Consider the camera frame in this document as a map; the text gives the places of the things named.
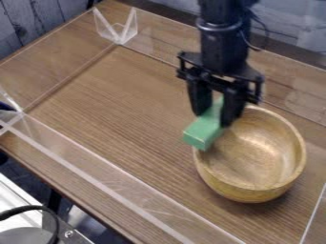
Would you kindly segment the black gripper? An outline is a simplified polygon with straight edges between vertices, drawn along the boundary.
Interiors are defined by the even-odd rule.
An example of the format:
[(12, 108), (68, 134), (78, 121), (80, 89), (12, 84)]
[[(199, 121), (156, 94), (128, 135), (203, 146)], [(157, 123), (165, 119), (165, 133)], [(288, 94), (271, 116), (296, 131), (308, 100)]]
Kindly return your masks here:
[(262, 74), (247, 64), (251, 20), (196, 21), (200, 51), (181, 51), (176, 77), (187, 84), (192, 112), (200, 116), (212, 103), (212, 93), (223, 94), (220, 125), (228, 127), (240, 116), (245, 102), (260, 101)]

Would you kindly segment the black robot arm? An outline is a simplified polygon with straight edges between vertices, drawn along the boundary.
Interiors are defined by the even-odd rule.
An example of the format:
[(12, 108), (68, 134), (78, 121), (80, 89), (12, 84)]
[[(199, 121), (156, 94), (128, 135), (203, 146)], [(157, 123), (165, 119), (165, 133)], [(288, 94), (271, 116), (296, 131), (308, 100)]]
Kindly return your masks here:
[(200, 50), (177, 54), (176, 77), (187, 84), (191, 109), (201, 115), (212, 94), (223, 94), (219, 124), (232, 124), (248, 103), (260, 101), (264, 77), (247, 63), (252, 48), (251, 6), (258, 0), (199, 0)]

